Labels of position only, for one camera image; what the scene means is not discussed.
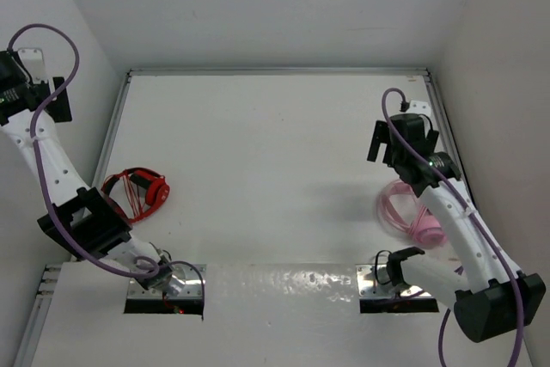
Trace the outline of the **red headphones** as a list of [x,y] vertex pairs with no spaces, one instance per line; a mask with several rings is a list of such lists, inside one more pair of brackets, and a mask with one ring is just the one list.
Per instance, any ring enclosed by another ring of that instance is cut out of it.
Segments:
[[111,192],[119,181],[123,184],[131,215],[124,212],[118,204],[115,210],[130,224],[142,222],[155,214],[170,194],[170,185],[164,175],[141,167],[124,169],[118,174],[108,176],[101,186],[101,191],[111,198]]

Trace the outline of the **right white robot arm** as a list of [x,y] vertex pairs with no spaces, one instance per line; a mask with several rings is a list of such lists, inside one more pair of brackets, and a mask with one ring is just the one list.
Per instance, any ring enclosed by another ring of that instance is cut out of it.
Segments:
[[463,268],[446,270],[418,247],[393,251],[383,280],[394,288],[415,285],[451,308],[460,329],[473,342],[522,330],[531,324],[546,293],[537,273],[526,274],[504,252],[488,229],[445,152],[435,150],[439,133],[427,131],[416,113],[379,120],[367,159],[376,160],[384,144],[383,163],[409,185],[441,225]]

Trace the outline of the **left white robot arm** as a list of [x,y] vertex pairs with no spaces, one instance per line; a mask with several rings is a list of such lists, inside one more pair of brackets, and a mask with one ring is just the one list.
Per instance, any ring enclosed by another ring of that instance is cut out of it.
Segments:
[[101,189],[89,186],[65,153],[58,122],[71,121],[67,94],[51,102],[39,49],[1,53],[1,131],[39,182],[47,213],[43,233],[79,259],[135,279],[144,289],[169,285],[173,269],[159,250],[131,234],[131,222]]

